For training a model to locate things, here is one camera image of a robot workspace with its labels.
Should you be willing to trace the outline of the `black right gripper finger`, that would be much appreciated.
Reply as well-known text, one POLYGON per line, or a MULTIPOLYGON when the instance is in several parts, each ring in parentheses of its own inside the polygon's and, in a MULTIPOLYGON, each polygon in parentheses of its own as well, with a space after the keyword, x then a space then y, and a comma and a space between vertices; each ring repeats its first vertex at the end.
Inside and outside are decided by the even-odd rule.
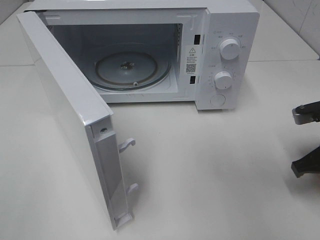
POLYGON ((291 169, 297 178, 304 174, 320 173, 320 148, 317 147, 304 157, 291 163, 291 169))

